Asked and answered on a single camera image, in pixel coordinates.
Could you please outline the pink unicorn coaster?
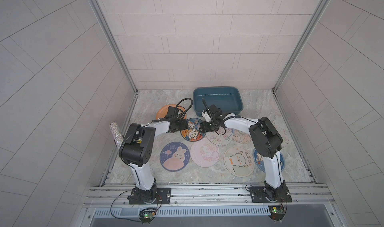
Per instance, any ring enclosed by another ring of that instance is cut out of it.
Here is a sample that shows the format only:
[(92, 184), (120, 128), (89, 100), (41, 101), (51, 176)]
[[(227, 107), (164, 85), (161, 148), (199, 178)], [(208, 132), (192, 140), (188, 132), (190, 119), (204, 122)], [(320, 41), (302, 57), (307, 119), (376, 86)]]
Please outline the pink unicorn coaster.
[(204, 138), (192, 144), (191, 158), (199, 167), (212, 167), (220, 159), (220, 150), (217, 145)]

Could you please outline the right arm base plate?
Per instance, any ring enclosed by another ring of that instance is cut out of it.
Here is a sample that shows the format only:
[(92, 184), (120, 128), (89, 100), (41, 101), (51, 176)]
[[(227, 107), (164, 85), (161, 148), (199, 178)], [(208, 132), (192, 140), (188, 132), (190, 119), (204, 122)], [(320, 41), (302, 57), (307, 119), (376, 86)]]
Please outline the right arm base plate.
[(291, 203), (292, 196), (287, 186), (274, 189), (270, 186), (249, 187), (253, 203)]

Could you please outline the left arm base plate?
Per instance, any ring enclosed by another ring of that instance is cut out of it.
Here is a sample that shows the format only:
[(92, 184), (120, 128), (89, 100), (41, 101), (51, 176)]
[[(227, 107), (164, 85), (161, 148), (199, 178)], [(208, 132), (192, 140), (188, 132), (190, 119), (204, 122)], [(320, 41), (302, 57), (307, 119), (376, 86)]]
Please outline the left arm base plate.
[(135, 187), (127, 197), (130, 205), (169, 204), (171, 188), (152, 188), (144, 191)]

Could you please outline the white butterfly floral coaster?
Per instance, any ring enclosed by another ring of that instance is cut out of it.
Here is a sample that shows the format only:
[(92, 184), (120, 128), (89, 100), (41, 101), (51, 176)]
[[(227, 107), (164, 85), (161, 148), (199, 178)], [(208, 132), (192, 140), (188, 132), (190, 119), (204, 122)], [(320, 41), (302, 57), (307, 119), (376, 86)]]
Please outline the white butterfly floral coaster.
[(219, 127), (218, 131), (206, 133), (207, 139), (219, 147), (229, 145), (233, 140), (232, 129)]

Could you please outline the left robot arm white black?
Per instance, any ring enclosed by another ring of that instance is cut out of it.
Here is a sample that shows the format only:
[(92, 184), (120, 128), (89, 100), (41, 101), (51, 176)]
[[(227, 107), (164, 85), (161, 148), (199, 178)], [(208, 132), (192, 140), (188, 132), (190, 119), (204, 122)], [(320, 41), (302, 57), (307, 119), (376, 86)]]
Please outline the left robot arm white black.
[(186, 119), (161, 121), (154, 120), (147, 125), (131, 124), (125, 136), (116, 123), (110, 124), (119, 158), (132, 169), (136, 186), (128, 197), (129, 204), (152, 204), (159, 199), (156, 179), (148, 164), (155, 137), (165, 133), (175, 133), (189, 127)]

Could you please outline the teal plastic storage box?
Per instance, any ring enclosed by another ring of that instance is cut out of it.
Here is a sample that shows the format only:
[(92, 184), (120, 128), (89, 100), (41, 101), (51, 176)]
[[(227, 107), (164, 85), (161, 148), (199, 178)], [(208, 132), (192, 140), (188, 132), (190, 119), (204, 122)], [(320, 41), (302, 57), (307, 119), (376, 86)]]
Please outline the teal plastic storage box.
[(205, 108), (203, 99), (209, 106), (215, 105), (225, 113), (239, 115), (244, 109), (240, 92), (235, 87), (205, 87), (197, 88), (193, 93), (194, 110), (198, 117), (202, 117)]

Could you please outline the blue bears picnic coaster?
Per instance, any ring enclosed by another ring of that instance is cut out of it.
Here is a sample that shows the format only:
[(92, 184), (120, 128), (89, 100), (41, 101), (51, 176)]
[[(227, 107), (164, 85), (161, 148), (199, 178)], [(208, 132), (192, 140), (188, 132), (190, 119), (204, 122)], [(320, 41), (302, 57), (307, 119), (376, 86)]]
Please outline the blue bears picnic coaster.
[(181, 131), (181, 136), (189, 142), (197, 142), (206, 136), (206, 133), (200, 132), (200, 124), (203, 121), (198, 118), (187, 119), (188, 128)]

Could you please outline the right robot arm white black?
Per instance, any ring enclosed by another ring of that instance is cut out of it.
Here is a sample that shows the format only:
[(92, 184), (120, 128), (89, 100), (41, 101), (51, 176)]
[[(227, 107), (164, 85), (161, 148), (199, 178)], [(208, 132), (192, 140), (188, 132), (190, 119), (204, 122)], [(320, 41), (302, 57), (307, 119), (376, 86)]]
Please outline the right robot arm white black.
[(205, 118), (199, 129), (202, 133), (215, 132), (222, 127), (244, 132), (252, 138), (256, 152), (263, 157), (266, 174), (264, 187), (246, 187), (253, 203), (292, 202), (280, 164), (283, 138), (268, 118), (247, 119), (240, 115), (223, 113), (214, 105), (206, 107), (202, 111), (202, 117)]

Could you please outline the pink tulip flower coaster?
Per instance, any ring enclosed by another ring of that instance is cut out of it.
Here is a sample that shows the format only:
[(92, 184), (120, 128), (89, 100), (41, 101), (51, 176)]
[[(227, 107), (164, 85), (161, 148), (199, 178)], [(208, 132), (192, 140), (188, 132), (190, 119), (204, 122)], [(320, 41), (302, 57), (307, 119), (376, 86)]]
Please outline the pink tulip flower coaster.
[(245, 132), (233, 129), (233, 140), (241, 144), (247, 144), (252, 141), (252, 138)]

